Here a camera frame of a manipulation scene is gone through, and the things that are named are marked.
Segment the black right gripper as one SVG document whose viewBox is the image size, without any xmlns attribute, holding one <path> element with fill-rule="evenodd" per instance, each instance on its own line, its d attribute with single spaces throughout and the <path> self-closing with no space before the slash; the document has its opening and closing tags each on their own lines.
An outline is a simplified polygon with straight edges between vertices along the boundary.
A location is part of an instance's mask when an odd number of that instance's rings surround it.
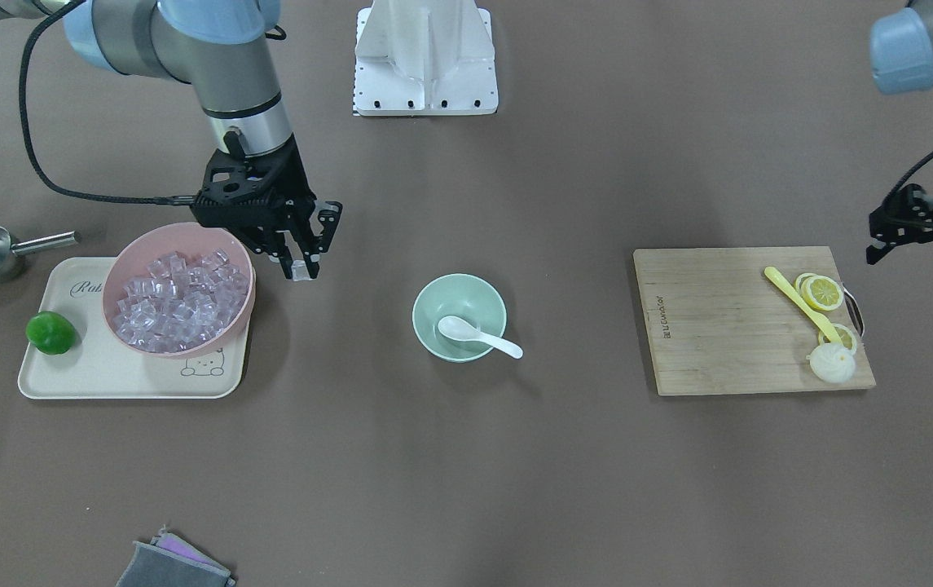
<svg viewBox="0 0 933 587">
<path fill-rule="evenodd" d="M 295 279 L 296 259 L 283 232 L 296 242 L 307 275 L 316 279 L 342 211 L 339 201 L 317 201 L 294 136 L 266 155 L 238 159 L 216 150 L 191 203 L 201 226 L 227 230 L 246 248 L 270 255 L 287 280 Z"/>
</svg>

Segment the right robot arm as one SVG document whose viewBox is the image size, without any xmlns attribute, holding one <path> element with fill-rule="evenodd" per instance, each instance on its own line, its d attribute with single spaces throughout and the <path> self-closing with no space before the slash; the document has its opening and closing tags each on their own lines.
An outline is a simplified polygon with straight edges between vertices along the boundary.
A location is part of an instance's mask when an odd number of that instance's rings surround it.
<svg viewBox="0 0 933 587">
<path fill-rule="evenodd" d="M 281 40 L 277 1 L 0 1 L 0 21 L 37 22 L 18 79 L 25 152 L 54 192 L 98 203 L 182 205 L 202 227 L 228 231 L 245 248 L 278 263 L 293 280 L 319 275 L 343 207 L 321 201 L 307 182 L 268 49 Z M 39 37 L 53 24 L 87 63 L 127 77 L 187 83 L 209 119 L 217 148 L 190 196 L 104 196 L 63 188 L 39 164 L 27 108 L 28 69 Z"/>
</svg>

